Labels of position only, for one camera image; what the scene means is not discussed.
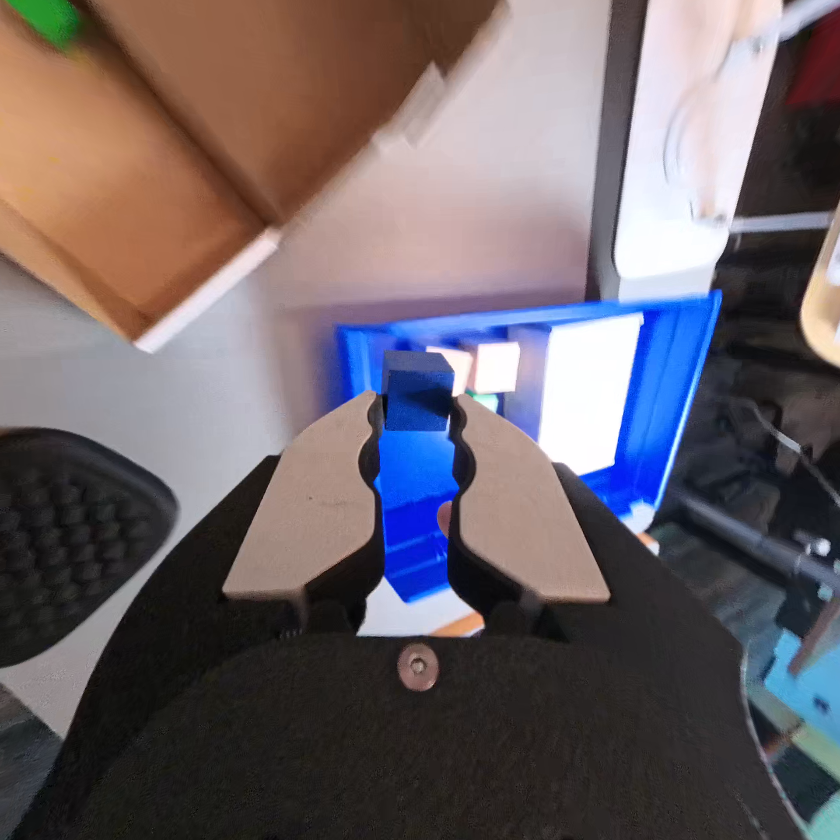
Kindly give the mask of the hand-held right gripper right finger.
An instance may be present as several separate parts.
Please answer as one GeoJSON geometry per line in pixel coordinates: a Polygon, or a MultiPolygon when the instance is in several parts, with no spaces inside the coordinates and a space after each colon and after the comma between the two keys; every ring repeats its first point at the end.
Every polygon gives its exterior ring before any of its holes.
{"type": "Polygon", "coordinates": [[[600,605],[610,589],[550,458],[468,395],[452,403],[448,581],[472,607],[600,605]]]}

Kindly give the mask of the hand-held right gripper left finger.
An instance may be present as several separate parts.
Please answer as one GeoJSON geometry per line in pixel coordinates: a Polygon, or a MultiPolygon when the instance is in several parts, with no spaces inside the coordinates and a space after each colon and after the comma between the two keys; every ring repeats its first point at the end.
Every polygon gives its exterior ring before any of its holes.
{"type": "Polygon", "coordinates": [[[382,398],[363,392],[296,436],[224,582],[230,601],[361,604],[385,569],[382,398]]]}

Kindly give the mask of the white cardboard mailer box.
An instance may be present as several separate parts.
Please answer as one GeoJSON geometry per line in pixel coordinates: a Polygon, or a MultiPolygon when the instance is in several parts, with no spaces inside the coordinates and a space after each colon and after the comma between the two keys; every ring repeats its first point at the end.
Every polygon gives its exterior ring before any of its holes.
{"type": "Polygon", "coordinates": [[[643,325],[636,312],[549,331],[537,442],[577,476],[615,463],[643,325]]]}
{"type": "Polygon", "coordinates": [[[147,353],[505,6],[72,3],[59,50],[2,2],[2,256],[147,353]]]}

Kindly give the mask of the plain wooden cube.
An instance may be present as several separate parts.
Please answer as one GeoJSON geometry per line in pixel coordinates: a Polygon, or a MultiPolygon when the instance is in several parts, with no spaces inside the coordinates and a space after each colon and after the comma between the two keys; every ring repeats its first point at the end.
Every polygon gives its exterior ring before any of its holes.
{"type": "Polygon", "coordinates": [[[518,342],[478,343],[469,389],[478,394],[515,392],[521,350],[518,342]]]}

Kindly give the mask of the wooden cube with blue mark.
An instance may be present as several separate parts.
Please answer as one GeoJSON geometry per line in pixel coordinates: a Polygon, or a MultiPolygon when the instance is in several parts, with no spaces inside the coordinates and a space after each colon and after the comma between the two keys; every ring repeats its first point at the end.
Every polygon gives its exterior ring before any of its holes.
{"type": "Polygon", "coordinates": [[[441,354],[454,372],[452,396],[456,397],[466,392],[469,378],[474,366],[475,355],[468,350],[447,348],[444,346],[428,345],[426,352],[441,354]]]}

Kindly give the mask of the blue plastic bin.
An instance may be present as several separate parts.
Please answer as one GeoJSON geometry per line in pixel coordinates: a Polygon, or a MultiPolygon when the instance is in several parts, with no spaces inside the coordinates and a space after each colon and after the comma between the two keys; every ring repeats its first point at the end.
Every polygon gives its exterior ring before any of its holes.
{"type": "MultiPolygon", "coordinates": [[[[518,342],[518,388],[500,397],[500,413],[537,442],[545,352],[551,328],[640,312],[633,374],[612,467],[582,476],[584,483],[636,532],[658,509],[690,414],[718,320],[721,295],[664,301],[597,301],[564,307],[463,313],[438,318],[337,324],[335,340],[343,398],[380,390],[384,352],[461,349],[485,342],[518,342]]],[[[385,432],[380,444],[385,529],[385,579],[411,604],[448,589],[447,542],[436,509],[453,499],[454,447],[443,433],[385,432]]]]}

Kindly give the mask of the small green wooden cube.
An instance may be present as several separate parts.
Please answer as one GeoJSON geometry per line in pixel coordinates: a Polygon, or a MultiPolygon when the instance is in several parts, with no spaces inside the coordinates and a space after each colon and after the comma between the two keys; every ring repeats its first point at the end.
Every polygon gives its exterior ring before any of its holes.
{"type": "Polygon", "coordinates": [[[66,49],[79,35],[81,15],[71,1],[6,1],[19,20],[55,49],[66,49]]]}

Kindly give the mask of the grey desk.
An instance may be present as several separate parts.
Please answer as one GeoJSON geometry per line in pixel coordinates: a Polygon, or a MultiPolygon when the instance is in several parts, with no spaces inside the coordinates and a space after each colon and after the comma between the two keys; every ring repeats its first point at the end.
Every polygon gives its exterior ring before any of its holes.
{"type": "Polygon", "coordinates": [[[153,561],[2,684],[59,737],[132,599],[252,468],[330,409],[335,322],[582,301],[613,2],[507,2],[416,140],[375,139],[277,252],[147,354],[2,261],[2,422],[82,434],[174,491],[153,561]]]}

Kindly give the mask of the wooden board document stand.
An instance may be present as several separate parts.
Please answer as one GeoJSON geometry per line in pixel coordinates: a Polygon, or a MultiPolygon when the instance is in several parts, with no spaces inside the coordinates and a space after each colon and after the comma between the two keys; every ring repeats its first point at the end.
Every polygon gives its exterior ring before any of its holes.
{"type": "Polygon", "coordinates": [[[705,295],[780,43],[838,2],[647,2],[612,244],[621,302],[705,295]]]}

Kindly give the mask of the red backpack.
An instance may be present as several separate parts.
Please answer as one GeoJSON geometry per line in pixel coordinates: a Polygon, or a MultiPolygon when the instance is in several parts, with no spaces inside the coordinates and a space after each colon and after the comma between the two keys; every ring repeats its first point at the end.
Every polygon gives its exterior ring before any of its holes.
{"type": "Polygon", "coordinates": [[[787,94],[792,109],[839,104],[839,10],[813,27],[787,94]]]}

